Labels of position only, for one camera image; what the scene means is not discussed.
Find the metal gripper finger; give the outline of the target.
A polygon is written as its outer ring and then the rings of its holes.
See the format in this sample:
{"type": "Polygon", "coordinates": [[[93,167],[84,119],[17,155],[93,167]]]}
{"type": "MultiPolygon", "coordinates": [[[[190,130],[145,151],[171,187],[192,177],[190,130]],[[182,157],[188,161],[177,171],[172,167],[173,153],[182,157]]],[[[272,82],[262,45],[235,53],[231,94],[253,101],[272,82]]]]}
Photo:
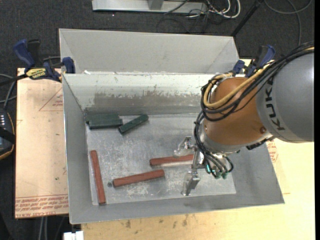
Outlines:
{"type": "Polygon", "coordinates": [[[173,156],[176,158],[184,157],[187,155],[193,155],[197,151],[198,147],[195,144],[192,136],[186,136],[182,142],[174,150],[173,156]]]}
{"type": "Polygon", "coordinates": [[[184,177],[181,194],[185,197],[189,196],[191,191],[196,188],[199,182],[200,182],[200,176],[198,172],[189,171],[184,177]]]}

